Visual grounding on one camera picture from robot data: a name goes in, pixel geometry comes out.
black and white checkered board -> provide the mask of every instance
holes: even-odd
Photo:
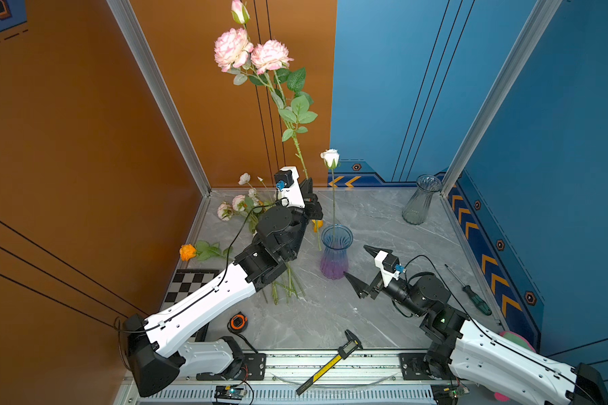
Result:
[[[171,280],[171,284],[167,290],[167,295],[164,297],[160,311],[164,311],[171,305],[182,301],[198,288],[201,288],[213,280],[218,274],[218,270],[178,269],[174,275],[174,279]],[[195,336],[196,333],[194,333],[191,338],[187,339],[187,341],[195,341]]]

marble table surface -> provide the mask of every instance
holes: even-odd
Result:
[[[488,328],[502,330],[493,316],[486,317],[477,311],[462,292],[461,285],[444,266],[445,263],[448,264],[462,281],[470,284],[489,305],[492,304],[491,299],[482,294],[439,196],[432,200],[428,219],[421,225],[410,225],[401,217],[401,210],[414,190],[336,191],[336,221],[348,226],[354,236],[353,244],[348,249],[349,272],[368,284],[374,278],[377,269],[372,256],[363,249],[365,244],[393,249],[402,264],[416,255],[427,255],[467,311]],[[222,222],[217,217],[217,207],[221,201],[231,202],[235,195],[242,193],[242,190],[212,192],[198,235],[199,240],[220,242],[221,247],[229,245],[243,223],[243,217],[235,216],[230,221]],[[325,225],[330,224],[332,191],[316,190],[316,194],[324,210]],[[234,244],[234,253],[240,253],[250,242],[251,234],[246,228]],[[346,279],[330,280],[322,275],[321,257],[317,235],[309,225],[300,254],[292,263],[306,296],[300,299],[292,297],[286,303],[284,291],[280,289],[281,299],[275,305],[271,296],[272,289],[267,287],[264,290],[268,302],[258,292],[228,308],[211,321],[207,340],[229,335],[227,321],[242,311],[249,318],[244,335],[259,350],[337,348],[346,342],[345,329],[354,332],[366,349],[429,347],[430,339],[418,328],[422,318],[404,318],[385,294],[380,294],[376,300],[359,299]],[[224,266],[223,259],[209,259],[205,262],[192,259],[187,265],[188,268],[219,270]],[[419,258],[409,265],[408,274],[418,271],[433,269],[428,261]],[[459,308],[453,297],[449,303]],[[239,344],[247,349],[240,340]]]

clear glass vase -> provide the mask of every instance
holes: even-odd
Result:
[[[439,190],[441,190],[441,180],[430,174],[419,176],[417,190],[402,212],[405,222],[413,225],[423,223],[428,217],[432,196]]]
[[[320,270],[328,279],[337,280],[349,270],[347,248],[353,242],[351,230],[339,224],[328,226],[322,231],[324,253],[320,262]]]

orange and black tape measure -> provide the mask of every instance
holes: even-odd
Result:
[[[248,317],[239,312],[227,323],[227,329],[232,333],[241,333],[248,327]]]

orange flower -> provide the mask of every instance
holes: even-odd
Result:
[[[194,246],[183,245],[180,248],[180,259],[182,259],[183,262],[186,262],[189,259],[193,259],[196,257],[196,252],[197,250]]]
[[[311,220],[311,222],[313,223],[313,232],[317,232],[324,225],[323,220]]]

